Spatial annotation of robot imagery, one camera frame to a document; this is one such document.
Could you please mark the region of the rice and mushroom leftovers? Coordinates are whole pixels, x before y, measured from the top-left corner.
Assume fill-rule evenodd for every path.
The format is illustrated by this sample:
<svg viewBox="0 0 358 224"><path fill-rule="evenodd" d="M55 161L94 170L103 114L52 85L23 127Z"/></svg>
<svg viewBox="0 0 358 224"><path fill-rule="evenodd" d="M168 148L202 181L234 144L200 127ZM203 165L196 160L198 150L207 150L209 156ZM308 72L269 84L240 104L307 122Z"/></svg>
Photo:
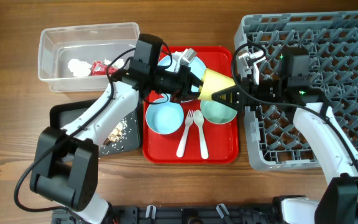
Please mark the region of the rice and mushroom leftovers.
<svg viewBox="0 0 358 224"><path fill-rule="evenodd" d="M121 142L123 139L126 139L126 129L128 127L127 121L125 119L121 120L118 125L112 130L109 136L103 143L103 146L107 146L109 144L115 144Z"/></svg>

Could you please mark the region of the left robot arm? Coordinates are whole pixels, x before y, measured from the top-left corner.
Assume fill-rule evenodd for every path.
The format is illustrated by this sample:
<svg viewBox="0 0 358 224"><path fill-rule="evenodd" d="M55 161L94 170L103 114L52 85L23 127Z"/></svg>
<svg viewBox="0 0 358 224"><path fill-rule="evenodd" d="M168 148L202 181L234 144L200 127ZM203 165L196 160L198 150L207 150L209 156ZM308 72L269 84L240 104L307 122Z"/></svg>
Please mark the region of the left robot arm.
<svg viewBox="0 0 358 224"><path fill-rule="evenodd" d="M31 191L85 223L117 222L111 204L96 193L99 148L151 91L179 103L199 97L191 88L203 84L185 65L177 72L158 65L164 46L161 38L140 34L128 68L107 75L109 83L99 99L64 127L42 131L34 161L23 174L30 176Z"/></svg>

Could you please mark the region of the mint green bowl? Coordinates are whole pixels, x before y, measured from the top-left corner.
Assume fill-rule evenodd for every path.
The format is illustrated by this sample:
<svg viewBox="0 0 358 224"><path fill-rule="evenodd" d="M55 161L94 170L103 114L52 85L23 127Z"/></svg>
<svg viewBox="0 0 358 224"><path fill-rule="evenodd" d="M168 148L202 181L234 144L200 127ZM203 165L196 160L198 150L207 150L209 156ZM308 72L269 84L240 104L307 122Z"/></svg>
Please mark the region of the mint green bowl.
<svg viewBox="0 0 358 224"><path fill-rule="evenodd" d="M237 116L236 110L216 101L201 100L200 108L203 116L213 124L226 124Z"/></svg>

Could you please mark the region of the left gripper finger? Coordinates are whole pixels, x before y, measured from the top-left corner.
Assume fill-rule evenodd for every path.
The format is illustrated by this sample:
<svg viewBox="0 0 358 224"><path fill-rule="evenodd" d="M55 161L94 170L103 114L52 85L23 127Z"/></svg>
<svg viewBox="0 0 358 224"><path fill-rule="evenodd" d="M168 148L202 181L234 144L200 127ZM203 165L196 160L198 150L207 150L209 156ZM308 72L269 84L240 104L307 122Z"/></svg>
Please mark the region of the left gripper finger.
<svg viewBox="0 0 358 224"><path fill-rule="evenodd" d="M180 92L175 95L175 101L191 101L199 97L199 92Z"/></svg>
<svg viewBox="0 0 358 224"><path fill-rule="evenodd" d="M188 83L189 86L195 86L195 87L203 86L203 81L200 78L198 78L194 73L188 74Z"/></svg>

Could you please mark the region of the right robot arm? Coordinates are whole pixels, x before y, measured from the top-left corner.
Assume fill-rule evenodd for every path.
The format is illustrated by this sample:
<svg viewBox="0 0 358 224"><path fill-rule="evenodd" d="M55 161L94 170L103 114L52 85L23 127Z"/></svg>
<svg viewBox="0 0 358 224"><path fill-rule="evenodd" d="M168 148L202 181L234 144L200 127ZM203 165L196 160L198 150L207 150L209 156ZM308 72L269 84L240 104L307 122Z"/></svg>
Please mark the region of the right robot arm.
<svg viewBox="0 0 358 224"><path fill-rule="evenodd" d="M216 90L212 99L235 110L275 105L306 139L327 182L320 201L303 195L275 197L272 220L279 223L358 223L358 152L337 123L333 109L319 88L310 86L310 54L285 47L280 54L278 80L259 79L257 64L266 51L243 44L233 54L234 84Z"/></svg>

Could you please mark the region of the red snack wrapper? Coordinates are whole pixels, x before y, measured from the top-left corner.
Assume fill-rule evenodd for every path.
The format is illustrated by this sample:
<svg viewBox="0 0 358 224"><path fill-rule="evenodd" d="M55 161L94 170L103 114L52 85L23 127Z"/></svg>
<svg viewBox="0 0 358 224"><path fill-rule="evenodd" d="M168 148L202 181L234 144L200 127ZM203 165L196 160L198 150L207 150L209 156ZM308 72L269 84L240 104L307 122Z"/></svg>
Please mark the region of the red snack wrapper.
<svg viewBox="0 0 358 224"><path fill-rule="evenodd" d="M117 71L117 68L114 68L113 66L109 67L101 61L94 61L91 67L91 76L105 75L107 70L109 74L112 74Z"/></svg>

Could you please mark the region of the light blue bowl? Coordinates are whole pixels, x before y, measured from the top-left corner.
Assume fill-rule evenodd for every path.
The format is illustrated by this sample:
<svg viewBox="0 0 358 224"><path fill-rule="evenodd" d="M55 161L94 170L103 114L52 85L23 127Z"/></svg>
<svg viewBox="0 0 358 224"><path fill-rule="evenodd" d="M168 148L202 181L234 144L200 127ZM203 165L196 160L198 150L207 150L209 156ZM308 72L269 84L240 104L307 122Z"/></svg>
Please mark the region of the light blue bowl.
<svg viewBox="0 0 358 224"><path fill-rule="evenodd" d="M157 134L172 134L184 121L184 112L180 104L160 98L148 106L145 120L149 128Z"/></svg>

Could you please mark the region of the yellow cup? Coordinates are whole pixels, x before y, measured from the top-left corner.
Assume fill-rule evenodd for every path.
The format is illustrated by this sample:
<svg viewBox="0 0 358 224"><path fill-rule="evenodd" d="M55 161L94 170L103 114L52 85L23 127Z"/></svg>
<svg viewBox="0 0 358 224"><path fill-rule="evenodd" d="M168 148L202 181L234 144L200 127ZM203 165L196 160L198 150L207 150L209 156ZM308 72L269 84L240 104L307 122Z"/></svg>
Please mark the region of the yellow cup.
<svg viewBox="0 0 358 224"><path fill-rule="evenodd" d="M207 68L201 79L203 85L199 87L199 100L212 100L212 94L235 85L231 77Z"/></svg>

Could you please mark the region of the white napkin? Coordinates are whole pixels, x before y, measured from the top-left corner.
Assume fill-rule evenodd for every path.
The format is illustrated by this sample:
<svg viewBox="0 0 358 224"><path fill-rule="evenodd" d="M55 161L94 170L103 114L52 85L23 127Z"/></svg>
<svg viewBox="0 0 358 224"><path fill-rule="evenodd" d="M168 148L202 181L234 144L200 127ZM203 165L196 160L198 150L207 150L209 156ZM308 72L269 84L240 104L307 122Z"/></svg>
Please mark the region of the white napkin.
<svg viewBox="0 0 358 224"><path fill-rule="evenodd" d="M91 74L92 65L78 59L71 59L68 62L68 69L74 77L88 77Z"/></svg>

